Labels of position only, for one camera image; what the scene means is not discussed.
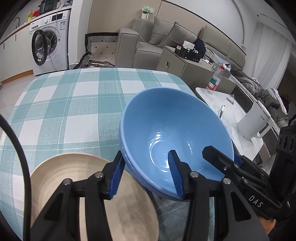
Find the light blue bowl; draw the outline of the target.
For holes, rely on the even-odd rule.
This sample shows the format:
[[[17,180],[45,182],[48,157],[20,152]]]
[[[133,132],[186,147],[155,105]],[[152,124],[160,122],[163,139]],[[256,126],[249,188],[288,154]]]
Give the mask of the light blue bowl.
[[[214,181],[224,175],[203,158],[203,149],[213,146],[234,157],[232,140],[217,114],[196,96],[173,88],[150,88],[132,97],[122,113],[120,137],[129,148],[160,137],[193,171]]]

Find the large cream plate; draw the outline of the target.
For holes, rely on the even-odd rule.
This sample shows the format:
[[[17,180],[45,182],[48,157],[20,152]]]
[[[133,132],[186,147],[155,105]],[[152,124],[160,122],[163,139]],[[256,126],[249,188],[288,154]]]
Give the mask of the large cream plate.
[[[80,181],[107,164],[106,159],[82,153],[60,154],[42,162],[31,174],[34,223],[61,182]],[[146,191],[123,172],[117,194],[104,202],[113,240],[158,240],[159,221]]]

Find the white kitchen counter cabinets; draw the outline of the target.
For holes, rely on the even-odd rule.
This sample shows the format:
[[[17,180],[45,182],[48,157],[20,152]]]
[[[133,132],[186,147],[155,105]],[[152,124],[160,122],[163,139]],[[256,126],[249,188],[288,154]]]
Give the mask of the white kitchen counter cabinets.
[[[1,42],[1,82],[7,83],[33,74],[33,56],[26,24]]]

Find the white electric kettle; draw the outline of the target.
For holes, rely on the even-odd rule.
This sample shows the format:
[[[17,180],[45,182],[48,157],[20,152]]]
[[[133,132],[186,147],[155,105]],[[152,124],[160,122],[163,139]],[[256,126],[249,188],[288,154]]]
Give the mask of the white electric kettle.
[[[273,126],[274,120],[260,101],[255,101],[250,111],[237,123],[239,132],[248,141],[262,138]]]

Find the plastic water bottle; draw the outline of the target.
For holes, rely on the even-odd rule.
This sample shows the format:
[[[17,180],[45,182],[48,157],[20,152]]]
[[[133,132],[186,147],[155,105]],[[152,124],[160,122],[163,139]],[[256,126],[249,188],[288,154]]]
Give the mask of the plastic water bottle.
[[[218,69],[214,72],[211,80],[209,81],[206,90],[212,94],[220,84],[222,77],[223,77],[223,72],[225,70],[225,67],[223,65],[220,65]]]

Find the grey side cabinet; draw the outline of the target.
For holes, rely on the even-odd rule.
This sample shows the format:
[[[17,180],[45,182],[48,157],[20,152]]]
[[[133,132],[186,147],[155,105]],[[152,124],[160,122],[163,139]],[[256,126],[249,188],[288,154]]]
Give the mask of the grey side cabinet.
[[[212,67],[203,60],[197,63],[183,59],[174,51],[175,49],[169,46],[163,48],[157,70],[181,78],[192,91],[195,91],[197,87],[206,88],[214,74]]]

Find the teal plaid tablecloth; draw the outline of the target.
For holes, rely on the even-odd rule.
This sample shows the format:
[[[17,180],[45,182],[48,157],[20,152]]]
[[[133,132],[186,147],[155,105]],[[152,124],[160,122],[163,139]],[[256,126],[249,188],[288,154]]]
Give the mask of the teal plaid tablecloth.
[[[30,174],[46,159],[87,153],[112,161],[119,150],[119,122],[138,92],[170,87],[194,95],[180,78],[153,70],[98,68],[41,75],[25,88],[8,123],[26,156]],[[189,204],[151,194],[159,240],[181,240]],[[15,148],[1,136],[1,213],[23,239],[23,174]]]

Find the black box on cabinet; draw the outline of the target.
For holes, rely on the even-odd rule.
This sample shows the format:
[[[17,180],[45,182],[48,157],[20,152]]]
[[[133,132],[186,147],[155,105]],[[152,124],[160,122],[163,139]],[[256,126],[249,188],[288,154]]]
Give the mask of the black box on cabinet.
[[[186,49],[185,47],[177,46],[174,53],[183,59],[198,63],[200,62],[201,59],[203,59],[206,53],[206,48],[202,47],[199,50],[195,50],[195,49],[189,50],[189,49]]]

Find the grey sofa cushion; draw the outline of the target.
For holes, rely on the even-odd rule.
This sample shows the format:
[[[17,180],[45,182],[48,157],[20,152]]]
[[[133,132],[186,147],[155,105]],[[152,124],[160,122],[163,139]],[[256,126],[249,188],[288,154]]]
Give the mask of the grey sofa cushion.
[[[158,45],[170,30],[173,28],[174,24],[164,21],[160,18],[154,17],[154,26],[152,29],[151,39],[149,40],[149,44],[151,45]]]
[[[159,44],[159,48],[164,48],[165,46],[169,46],[175,48],[177,46],[182,46],[184,41],[188,41],[190,43],[195,43],[198,36],[181,26],[179,23],[174,22],[173,28],[167,34],[165,39],[163,39]]]

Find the grey sofa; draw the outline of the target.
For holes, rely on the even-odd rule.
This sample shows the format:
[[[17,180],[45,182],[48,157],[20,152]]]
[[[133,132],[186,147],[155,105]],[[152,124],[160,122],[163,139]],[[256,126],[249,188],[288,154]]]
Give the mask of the grey sofa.
[[[153,21],[133,19],[131,28],[120,28],[115,52],[115,66],[155,70],[165,46],[175,48],[185,41],[203,41],[209,59],[225,60],[240,68],[246,54],[229,37],[213,27],[202,27],[193,33],[177,22],[155,17]]]

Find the patterned folded mat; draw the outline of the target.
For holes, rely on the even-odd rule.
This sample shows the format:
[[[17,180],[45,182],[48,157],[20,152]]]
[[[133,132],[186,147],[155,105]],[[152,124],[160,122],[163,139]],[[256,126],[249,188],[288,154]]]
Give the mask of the patterned folded mat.
[[[114,68],[118,33],[99,32],[85,35],[85,53],[73,69]]]

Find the white washing machine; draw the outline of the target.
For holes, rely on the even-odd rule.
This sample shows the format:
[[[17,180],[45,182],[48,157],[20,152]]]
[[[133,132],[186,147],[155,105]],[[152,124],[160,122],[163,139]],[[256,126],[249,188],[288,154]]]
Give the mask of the white washing machine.
[[[35,76],[69,68],[69,9],[44,16],[29,26]]]

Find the yellow oil bottle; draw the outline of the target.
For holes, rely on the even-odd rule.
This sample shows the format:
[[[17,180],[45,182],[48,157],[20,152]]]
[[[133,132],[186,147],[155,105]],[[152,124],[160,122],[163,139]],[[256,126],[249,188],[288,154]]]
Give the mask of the yellow oil bottle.
[[[33,18],[33,13],[30,13],[30,14],[28,15],[28,17],[26,18],[26,21],[28,22],[28,21],[30,21],[32,18]]]

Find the black pressure cooker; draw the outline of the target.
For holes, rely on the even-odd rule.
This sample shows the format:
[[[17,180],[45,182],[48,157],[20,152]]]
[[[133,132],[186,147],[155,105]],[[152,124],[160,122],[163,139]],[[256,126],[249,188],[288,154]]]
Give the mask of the black pressure cooker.
[[[43,15],[57,8],[59,0],[42,0],[39,5],[39,15]]]

